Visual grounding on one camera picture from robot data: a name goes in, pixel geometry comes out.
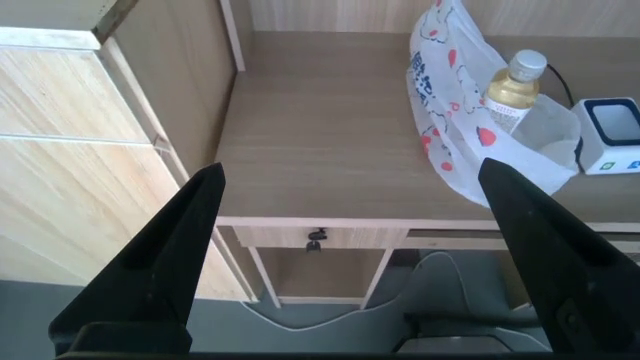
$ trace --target wooden cabinet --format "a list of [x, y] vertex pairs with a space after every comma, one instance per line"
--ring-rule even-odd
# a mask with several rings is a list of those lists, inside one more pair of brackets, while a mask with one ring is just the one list
[[[0, 277], [90, 281], [213, 162], [234, 76], [215, 1], [4, 4]], [[256, 301], [251, 255], [226, 241], [197, 296]]]

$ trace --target drawer lock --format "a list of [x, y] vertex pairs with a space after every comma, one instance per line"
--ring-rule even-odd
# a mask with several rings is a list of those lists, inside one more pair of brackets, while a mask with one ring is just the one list
[[320, 246], [320, 241], [327, 240], [327, 233], [324, 228], [318, 229], [318, 231], [314, 231], [309, 233], [309, 242], [307, 243], [307, 252], [310, 251], [322, 251], [322, 247]]

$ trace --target printed plastic bag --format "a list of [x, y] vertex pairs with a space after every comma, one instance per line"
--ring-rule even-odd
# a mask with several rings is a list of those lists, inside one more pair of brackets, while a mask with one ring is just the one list
[[578, 173], [580, 123], [562, 105], [539, 95], [513, 137], [493, 122], [482, 95], [506, 66], [460, 0], [437, 0], [411, 35], [407, 83], [425, 152], [452, 189], [486, 207], [478, 181], [486, 157], [513, 166], [547, 194]]

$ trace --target plastic bottle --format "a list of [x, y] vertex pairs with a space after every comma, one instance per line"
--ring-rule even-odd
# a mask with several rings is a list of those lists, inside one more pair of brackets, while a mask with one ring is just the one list
[[485, 106], [491, 118], [511, 134], [533, 107], [540, 86], [538, 78], [547, 66], [544, 55], [521, 50], [509, 66], [498, 71], [485, 93]]

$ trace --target black cable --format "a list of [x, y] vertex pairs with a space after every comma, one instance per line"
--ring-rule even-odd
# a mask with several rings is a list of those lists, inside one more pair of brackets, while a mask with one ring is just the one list
[[573, 106], [576, 103], [573, 101], [573, 95], [571, 95], [571, 90], [569, 90], [569, 85], [567, 85], [567, 82], [564, 81], [564, 78], [562, 77], [562, 75], [560, 75], [560, 73], [558, 72], [558, 70], [556, 70], [556, 68], [554, 68], [551, 64], [547, 64], [547, 67], [549, 68], [549, 70], [553, 71], [554, 74], [556, 74], [556, 77], [562, 83], [562, 87], [564, 87], [564, 92], [567, 94], [567, 98], [569, 99], [569, 108], [573, 108]]
[[[556, 68], [554, 68], [551, 64], [547, 64], [547, 67], [549, 68], [549, 70], [553, 71], [553, 73], [556, 75], [558, 80], [560, 80], [560, 82], [562, 83], [564, 92], [567, 94], [567, 98], [569, 99], [569, 109], [573, 109], [576, 103], [575, 101], [573, 101], [573, 95], [571, 95], [571, 90], [569, 89], [569, 85], [567, 85], [567, 82], [564, 81], [564, 78], [562, 77], [562, 75], [560, 75], [560, 73], [558, 72], [558, 70], [556, 70]], [[580, 172], [584, 172], [584, 169], [582, 168], [582, 165], [580, 165], [580, 161], [579, 161], [583, 146], [584, 146], [584, 142], [582, 141], [582, 136], [581, 136], [580, 141], [578, 141], [578, 146], [574, 151], [576, 154], [576, 164], [578, 164], [578, 168], [580, 169]]]

